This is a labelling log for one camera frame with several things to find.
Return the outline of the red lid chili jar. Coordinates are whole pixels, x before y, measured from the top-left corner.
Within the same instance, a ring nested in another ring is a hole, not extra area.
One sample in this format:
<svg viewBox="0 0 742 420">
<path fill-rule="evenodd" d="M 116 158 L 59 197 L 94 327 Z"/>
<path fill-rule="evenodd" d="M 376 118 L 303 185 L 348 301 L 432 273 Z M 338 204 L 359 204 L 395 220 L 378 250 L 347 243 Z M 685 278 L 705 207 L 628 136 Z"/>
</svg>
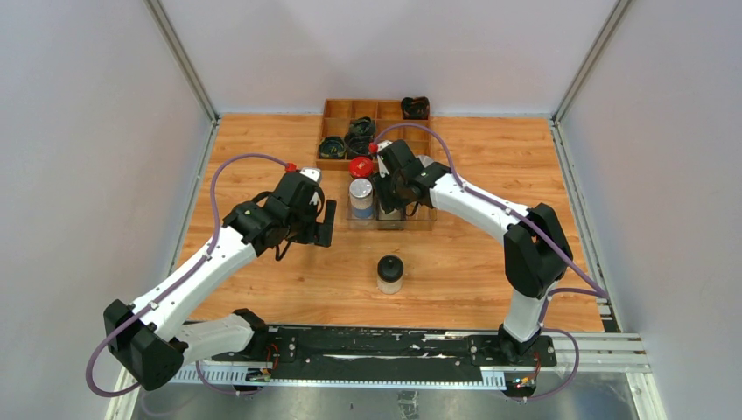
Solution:
<svg viewBox="0 0 742 420">
<path fill-rule="evenodd" d="M 370 157 L 358 156 L 349 161 L 348 173 L 352 179 L 368 179 L 375 172 L 375 163 Z"/>
</svg>

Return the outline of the silver lid spice jar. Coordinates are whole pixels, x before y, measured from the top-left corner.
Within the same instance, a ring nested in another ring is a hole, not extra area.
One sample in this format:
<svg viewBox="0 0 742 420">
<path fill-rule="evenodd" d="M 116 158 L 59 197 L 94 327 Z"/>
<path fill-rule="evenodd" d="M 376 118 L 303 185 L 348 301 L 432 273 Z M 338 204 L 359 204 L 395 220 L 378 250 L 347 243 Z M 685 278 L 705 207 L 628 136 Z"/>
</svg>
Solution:
<svg viewBox="0 0 742 420">
<path fill-rule="evenodd" d="M 375 217 L 374 188 L 366 178 L 354 179 L 348 187 L 352 219 L 372 220 Z"/>
</svg>

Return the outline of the clear plastic organizer bin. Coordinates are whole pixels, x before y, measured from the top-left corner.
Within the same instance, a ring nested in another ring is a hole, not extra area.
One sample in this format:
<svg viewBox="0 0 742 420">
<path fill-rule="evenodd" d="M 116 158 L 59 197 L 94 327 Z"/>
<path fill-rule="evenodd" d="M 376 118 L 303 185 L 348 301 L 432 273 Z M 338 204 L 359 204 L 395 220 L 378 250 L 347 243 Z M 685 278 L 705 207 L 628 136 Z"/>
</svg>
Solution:
<svg viewBox="0 0 742 420">
<path fill-rule="evenodd" d="M 353 181 L 351 179 L 346 187 L 346 210 L 345 216 L 349 227 L 355 230 L 374 230 L 374 231 L 402 231 L 402 230 L 432 230 L 437 220 L 436 212 L 427 206 L 415 207 L 414 204 L 407 205 L 403 210 L 404 220 L 402 221 L 379 221 L 377 215 L 382 206 L 382 191 L 376 188 L 376 184 L 367 178 L 374 188 L 374 218 L 372 220 L 356 220 L 351 218 L 348 198 L 348 187 Z"/>
</svg>

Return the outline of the black lid grinder jar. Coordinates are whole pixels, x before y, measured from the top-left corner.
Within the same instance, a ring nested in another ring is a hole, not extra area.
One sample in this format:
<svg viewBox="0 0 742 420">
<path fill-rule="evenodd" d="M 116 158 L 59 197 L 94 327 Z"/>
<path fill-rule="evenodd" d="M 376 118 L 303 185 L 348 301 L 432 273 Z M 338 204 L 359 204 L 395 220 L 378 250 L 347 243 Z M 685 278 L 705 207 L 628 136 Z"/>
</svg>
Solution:
<svg viewBox="0 0 742 420">
<path fill-rule="evenodd" d="M 396 255 L 385 255 L 377 263 L 377 288 L 381 293 L 396 294 L 403 285 L 404 264 Z"/>
</svg>

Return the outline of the large silver lid jar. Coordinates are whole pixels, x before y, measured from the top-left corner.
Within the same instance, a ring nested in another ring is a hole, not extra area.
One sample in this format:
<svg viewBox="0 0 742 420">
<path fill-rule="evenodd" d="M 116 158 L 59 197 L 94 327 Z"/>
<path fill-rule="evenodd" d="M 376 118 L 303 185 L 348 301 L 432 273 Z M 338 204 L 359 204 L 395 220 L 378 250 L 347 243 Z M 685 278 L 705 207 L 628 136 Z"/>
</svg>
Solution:
<svg viewBox="0 0 742 420">
<path fill-rule="evenodd" d="M 416 158 L 420 161 L 423 167 L 428 167 L 434 163 L 434 159 L 427 155 L 417 155 Z"/>
</svg>

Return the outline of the yellow lid spice jar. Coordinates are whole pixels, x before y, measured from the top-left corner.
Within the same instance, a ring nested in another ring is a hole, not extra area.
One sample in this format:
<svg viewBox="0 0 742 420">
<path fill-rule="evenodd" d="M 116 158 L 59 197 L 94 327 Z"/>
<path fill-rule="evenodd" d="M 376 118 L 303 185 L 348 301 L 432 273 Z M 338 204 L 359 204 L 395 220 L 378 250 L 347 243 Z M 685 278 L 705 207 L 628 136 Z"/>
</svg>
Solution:
<svg viewBox="0 0 742 420">
<path fill-rule="evenodd" d="M 390 212 L 385 212 L 383 209 L 381 209 L 377 215 L 378 221 L 403 221 L 404 220 L 404 214 L 400 210 L 392 210 Z"/>
</svg>

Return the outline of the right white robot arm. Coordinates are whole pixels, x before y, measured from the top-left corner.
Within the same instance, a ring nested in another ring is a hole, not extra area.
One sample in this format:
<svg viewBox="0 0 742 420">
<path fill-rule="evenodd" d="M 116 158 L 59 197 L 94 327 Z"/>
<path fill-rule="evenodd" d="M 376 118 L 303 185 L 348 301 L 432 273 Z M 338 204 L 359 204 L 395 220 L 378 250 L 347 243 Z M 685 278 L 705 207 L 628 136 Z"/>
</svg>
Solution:
<svg viewBox="0 0 742 420">
<path fill-rule="evenodd" d="M 508 314 L 499 328 L 500 353 L 521 365 L 535 352 L 548 291 L 573 261 L 554 209 L 528 207 L 499 198 L 464 181 L 440 162 L 424 163 L 403 140 L 371 144 L 378 171 L 371 182 L 384 212 L 410 205 L 437 209 L 481 229 L 503 247 L 505 274 L 514 289 Z"/>
</svg>

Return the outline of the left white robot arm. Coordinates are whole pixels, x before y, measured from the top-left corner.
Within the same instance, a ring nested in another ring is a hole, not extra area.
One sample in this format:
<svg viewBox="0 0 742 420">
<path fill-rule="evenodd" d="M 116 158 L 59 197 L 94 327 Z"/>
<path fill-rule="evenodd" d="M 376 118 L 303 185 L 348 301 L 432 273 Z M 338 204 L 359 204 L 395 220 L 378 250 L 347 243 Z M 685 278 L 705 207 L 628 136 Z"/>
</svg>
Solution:
<svg viewBox="0 0 742 420">
<path fill-rule="evenodd" d="M 327 248 L 332 241 L 334 200 L 320 187 L 318 168 L 287 171 L 272 191 L 260 192 L 219 221 L 215 234 L 162 283 L 103 312 L 109 352 L 145 390 L 163 387 L 185 365 L 237 352 L 259 361 L 268 338 L 264 323 L 240 309 L 225 318 L 189 325 L 192 312 L 237 270 L 269 249 L 281 260 L 292 243 Z"/>
</svg>

